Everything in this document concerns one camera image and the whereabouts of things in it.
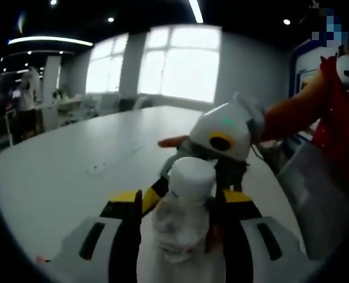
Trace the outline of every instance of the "person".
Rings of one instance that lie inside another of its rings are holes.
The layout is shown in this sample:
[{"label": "person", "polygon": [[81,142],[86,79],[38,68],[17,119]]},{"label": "person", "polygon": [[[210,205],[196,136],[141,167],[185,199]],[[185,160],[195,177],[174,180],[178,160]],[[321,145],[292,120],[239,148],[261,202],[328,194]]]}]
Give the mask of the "person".
[{"label": "person", "polygon": [[[349,55],[349,46],[345,45],[343,51]],[[349,88],[343,86],[337,75],[336,61],[336,56],[321,58],[320,69],[297,95],[266,111],[265,129],[259,142],[286,138],[320,119],[312,143],[338,166],[349,182]],[[159,146],[177,147],[186,138],[164,139]]]},{"label": "person", "polygon": [[35,99],[39,94],[39,74],[30,66],[29,71],[24,73],[18,86],[21,95],[18,100],[18,123],[23,138],[28,139],[36,132],[37,114],[35,111]]}]

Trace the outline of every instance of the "bright window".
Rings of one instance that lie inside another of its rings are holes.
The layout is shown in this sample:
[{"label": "bright window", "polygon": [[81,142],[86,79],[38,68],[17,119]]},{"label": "bright window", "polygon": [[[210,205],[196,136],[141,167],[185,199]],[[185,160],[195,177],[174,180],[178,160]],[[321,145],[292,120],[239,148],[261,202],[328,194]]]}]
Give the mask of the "bright window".
[{"label": "bright window", "polygon": [[178,26],[147,36],[139,93],[212,103],[219,68],[220,28]]},{"label": "bright window", "polygon": [[119,91],[127,39],[127,34],[120,35],[102,41],[92,49],[85,87],[87,94]]}]

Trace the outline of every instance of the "red shirt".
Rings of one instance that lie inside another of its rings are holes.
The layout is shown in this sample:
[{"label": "red shirt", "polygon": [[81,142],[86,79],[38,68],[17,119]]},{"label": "red shirt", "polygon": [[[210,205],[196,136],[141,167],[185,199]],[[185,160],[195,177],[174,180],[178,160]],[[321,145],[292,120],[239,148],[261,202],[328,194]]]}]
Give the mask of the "red shirt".
[{"label": "red shirt", "polygon": [[336,58],[322,58],[321,61],[320,69],[330,87],[330,96],[312,142],[337,165],[349,182],[349,90],[337,75]]}]

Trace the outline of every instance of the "table surface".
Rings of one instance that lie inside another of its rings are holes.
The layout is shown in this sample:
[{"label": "table surface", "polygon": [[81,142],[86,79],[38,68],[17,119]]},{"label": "table surface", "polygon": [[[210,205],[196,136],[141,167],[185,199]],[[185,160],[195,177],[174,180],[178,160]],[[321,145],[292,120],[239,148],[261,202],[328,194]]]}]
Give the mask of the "table surface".
[{"label": "table surface", "polygon": [[[0,209],[17,242],[34,259],[55,256],[62,239],[111,195],[142,189],[159,177],[175,149],[157,141],[190,132],[201,112],[161,106],[65,126],[0,154]],[[270,168],[251,151],[243,191],[304,245],[296,218]],[[102,172],[91,173],[105,163]]]}]

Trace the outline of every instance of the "white bottle cap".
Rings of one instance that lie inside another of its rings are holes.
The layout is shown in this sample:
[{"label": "white bottle cap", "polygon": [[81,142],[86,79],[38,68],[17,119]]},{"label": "white bottle cap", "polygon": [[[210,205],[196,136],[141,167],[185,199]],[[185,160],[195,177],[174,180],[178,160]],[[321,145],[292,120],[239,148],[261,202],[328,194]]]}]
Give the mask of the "white bottle cap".
[{"label": "white bottle cap", "polygon": [[169,190],[180,198],[205,200],[215,183],[215,169],[207,161],[183,157],[174,162],[170,171]]}]

